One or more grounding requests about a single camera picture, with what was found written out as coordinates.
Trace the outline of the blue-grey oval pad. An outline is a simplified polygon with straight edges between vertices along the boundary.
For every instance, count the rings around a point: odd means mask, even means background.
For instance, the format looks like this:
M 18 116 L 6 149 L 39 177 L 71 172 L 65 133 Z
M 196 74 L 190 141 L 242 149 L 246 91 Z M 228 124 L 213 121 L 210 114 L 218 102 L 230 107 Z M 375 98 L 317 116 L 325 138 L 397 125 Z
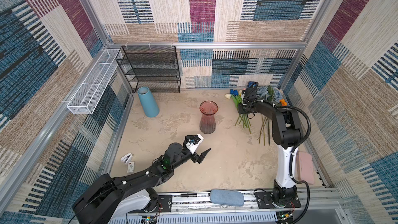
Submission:
M 234 190 L 213 189 L 210 191 L 209 197 L 213 204 L 243 206 L 245 203 L 244 195 Z

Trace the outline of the orange artificial flower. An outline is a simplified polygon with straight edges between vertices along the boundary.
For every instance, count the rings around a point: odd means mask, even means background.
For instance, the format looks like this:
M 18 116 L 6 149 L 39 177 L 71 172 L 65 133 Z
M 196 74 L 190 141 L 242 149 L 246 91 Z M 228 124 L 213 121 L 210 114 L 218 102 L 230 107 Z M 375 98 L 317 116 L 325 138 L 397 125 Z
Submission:
M 279 101 L 279 106 L 287 106 L 288 104 L 287 104 L 287 102 L 284 100 L 284 99 L 281 99 L 280 101 Z

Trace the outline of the pink rectangular pad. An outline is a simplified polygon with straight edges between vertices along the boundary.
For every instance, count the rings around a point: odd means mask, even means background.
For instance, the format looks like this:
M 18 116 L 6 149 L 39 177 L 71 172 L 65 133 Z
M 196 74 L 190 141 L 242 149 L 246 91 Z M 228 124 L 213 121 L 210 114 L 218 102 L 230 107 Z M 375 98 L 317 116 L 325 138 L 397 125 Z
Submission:
M 306 181 L 309 185 L 315 183 L 314 165 L 312 156 L 304 151 L 298 151 L 296 155 L 296 167 L 298 181 Z

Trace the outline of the teal cylindrical vase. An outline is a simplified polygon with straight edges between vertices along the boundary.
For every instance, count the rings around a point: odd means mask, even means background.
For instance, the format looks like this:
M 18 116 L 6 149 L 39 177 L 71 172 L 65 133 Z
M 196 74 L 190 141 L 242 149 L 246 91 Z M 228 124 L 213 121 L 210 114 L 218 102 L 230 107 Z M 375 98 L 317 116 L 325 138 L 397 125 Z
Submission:
M 137 91 L 144 113 L 149 118 L 156 117 L 160 109 L 148 87 L 140 87 Z

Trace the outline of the blue-grey artificial rose bunch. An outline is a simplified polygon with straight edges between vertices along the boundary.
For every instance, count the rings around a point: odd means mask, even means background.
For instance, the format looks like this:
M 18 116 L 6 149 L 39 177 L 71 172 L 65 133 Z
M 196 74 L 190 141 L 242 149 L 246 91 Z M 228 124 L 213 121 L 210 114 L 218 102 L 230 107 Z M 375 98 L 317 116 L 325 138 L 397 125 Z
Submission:
M 247 88 L 257 88 L 256 95 L 261 100 L 266 100 L 279 106 L 279 101 L 283 98 L 281 91 L 276 87 L 264 86 L 258 87 L 258 83 L 249 82 Z M 259 135 L 259 142 L 263 138 L 265 145 L 265 138 L 267 138 L 268 144 L 271 144 L 271 120 L 266 117 L 262 118 L 262 126 Z

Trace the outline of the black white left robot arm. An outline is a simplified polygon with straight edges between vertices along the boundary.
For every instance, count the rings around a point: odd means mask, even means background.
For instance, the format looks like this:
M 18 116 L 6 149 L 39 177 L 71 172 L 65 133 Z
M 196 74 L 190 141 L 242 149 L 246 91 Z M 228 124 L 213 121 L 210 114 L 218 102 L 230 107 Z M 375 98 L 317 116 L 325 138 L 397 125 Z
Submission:
M 72 219 L 77 219 L 80 224 L 106 224 L 127 197 L 167 182 L 174 170 L 189 160 L 202 163 L 210 151 L 209 148 L 198 155 L 179 143 L 173 143 L 145 170 L 121 177 L 101 175 L 73 204 Z

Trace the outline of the small white paper tags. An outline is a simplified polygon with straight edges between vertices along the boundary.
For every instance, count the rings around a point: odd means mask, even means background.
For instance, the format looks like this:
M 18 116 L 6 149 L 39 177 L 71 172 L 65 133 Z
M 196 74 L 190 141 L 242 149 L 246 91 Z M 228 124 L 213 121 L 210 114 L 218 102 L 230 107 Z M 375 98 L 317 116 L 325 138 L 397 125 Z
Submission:
M 127 173 L 133 173 L 135 169 L 135 162 L 132 161 L 132 153 L 128 153 L 121 158 L 121 162 L 127 165 Z

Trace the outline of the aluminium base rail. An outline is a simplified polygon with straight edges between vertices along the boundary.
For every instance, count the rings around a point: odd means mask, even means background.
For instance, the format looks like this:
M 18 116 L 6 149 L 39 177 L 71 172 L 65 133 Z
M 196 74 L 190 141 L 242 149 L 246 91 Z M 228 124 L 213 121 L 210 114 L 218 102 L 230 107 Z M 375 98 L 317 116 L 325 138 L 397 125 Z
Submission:
M 162 210 L 157 213 L 119 214 L 111 219 L 112 224 L 274 224 L 283 219 L 282 214 L 290 213 L 292 218 L 299 217 L 306 203 L 304 188 L 297 190 L 298 199 L 285 208 L 275 208 L 263 201 L 265 191 L 241 191 L 243 206 L 215 204 L 210 193 L 185 192 L 165 193 Z M 349 224 L 350 220 L 343 210 L 343 199 L 335 188 L 311 188 L 308 210 L 299 221 L 301 224 Z

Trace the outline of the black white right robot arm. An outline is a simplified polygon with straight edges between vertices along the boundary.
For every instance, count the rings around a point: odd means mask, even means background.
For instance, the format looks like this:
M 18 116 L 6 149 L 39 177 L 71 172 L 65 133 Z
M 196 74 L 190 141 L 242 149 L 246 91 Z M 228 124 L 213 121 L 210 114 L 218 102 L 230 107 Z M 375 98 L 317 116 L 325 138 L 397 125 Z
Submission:
M 294 177 L 295 157 L 298 147 L 309 137 L 311 121 L 297 107 L 258 98 L 255 87 L 243 90 L 241 98 L 240 114 L 261 114 L 272 121 L 272 139 L 278 145 L 278 171 L 271 199 L 275 207 L 285 207 L 297 198 L 297 184 L 304 183 Z

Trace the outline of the red ribbed glass vase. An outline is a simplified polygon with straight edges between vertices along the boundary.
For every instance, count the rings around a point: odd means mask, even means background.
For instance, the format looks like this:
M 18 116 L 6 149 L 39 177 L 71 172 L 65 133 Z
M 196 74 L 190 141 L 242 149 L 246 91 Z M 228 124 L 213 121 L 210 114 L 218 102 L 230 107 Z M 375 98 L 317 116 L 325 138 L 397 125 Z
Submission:
M 216 129 L 215 114 L 218 111 L 218 105 L 213 101 L 204 101 L 200 104 L 202 118 L 200 121 L 200 130 L 204 134 L 212 134 Z

